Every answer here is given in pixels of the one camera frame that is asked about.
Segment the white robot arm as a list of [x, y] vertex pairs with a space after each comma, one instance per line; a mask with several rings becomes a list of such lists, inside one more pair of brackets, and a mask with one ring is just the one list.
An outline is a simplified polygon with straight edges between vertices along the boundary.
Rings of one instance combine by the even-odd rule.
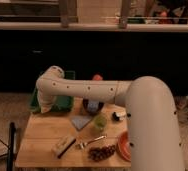
[[141, 76], [131, 81], [71, 80], [51, 66], [36, 81], [45, 110], [61, 96], [111, 103], [126, 110], [131, 171], [185, 171], [175, 101], [161, 79]]

